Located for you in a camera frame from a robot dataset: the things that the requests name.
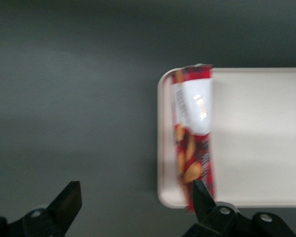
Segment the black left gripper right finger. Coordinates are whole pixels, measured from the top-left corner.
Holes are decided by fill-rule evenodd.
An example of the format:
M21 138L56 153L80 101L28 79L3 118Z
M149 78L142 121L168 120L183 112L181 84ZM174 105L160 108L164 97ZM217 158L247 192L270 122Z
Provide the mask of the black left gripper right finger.
M186 237L295 237L296 234L279 216L257 212L251 219L227 202L215 202L201 180L193 181L193 207L198 222Z

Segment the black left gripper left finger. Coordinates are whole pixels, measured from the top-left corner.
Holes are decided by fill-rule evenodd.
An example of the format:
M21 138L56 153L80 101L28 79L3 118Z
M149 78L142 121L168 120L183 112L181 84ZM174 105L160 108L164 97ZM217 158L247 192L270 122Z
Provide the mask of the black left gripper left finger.
M0 217L0 237L64 237L82 207L79 181L71 181L46 208L8 223Z

